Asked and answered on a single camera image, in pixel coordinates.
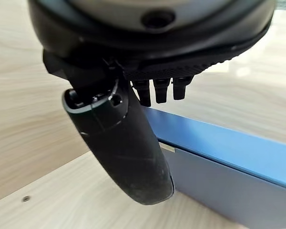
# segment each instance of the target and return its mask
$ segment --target curved black grip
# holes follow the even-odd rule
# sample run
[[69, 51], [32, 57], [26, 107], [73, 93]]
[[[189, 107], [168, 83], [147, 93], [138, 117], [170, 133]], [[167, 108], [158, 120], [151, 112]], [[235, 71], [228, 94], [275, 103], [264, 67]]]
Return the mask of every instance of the curved black grip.
[[72, 109], [63, 105], [84, 141], [115, 183], [135, 201], [150, 205], [168, 199], [174, 185], [163, 153], [130, 85], [115, 94]]

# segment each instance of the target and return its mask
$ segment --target black plastic tab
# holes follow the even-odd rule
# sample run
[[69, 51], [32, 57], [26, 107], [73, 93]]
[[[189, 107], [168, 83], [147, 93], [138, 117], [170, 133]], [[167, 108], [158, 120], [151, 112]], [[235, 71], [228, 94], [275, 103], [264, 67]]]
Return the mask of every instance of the black plastic tab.
[[166, 103], [167, 87], [170, 84], [169, 79], [153, 80], [154, 89], [156, 91], [156, 102], [158, 104]]
[[133, 81], [133, 87], [137, 90], [140, 104], [142, 106], [150, 107], [151, 104], [151, 94], [149, 91], [149, 80]]
[[189, 85], [194, 76], [173, 78], [174, 100], [181, 100], [185, 97], [185, 87]]

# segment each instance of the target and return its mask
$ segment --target wooden table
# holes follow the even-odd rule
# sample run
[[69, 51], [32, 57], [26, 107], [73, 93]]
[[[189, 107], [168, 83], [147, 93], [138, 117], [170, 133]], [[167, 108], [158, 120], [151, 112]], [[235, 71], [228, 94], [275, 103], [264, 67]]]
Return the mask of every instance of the wooden table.
[[[70, 85], [46, 73], [41, 49], [26, 1], [0, 0], [0, 229], [242, 227], [181, 193], [131, 201], [86, 153], [61, 106]], [[286, 11], [250, 51], [196, 76], [185, 100], [168, 97], [153, 107], [286, 143]]]

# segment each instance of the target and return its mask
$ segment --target wood grain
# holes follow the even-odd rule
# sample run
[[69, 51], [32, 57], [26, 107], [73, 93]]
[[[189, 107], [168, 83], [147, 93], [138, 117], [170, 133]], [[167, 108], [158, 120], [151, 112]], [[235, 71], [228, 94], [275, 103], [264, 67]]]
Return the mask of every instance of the wood grain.
[[0, 198], [86, 153], [46, 73], [26, 1], [0, 0]]
[[[22, 202], [23, 197], [30, 200]], [[132, 201], [91, 153], [0, 200], [0, 229], [244, 229], [182, 193]]]

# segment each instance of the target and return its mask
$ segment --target blue metal panel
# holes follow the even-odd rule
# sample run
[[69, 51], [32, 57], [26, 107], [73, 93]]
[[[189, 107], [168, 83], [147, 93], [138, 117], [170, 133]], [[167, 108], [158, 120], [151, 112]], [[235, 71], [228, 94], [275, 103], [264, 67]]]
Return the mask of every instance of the blue metal panel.
[[144, 108], [159, 141], [286, 187], [286, 145]]

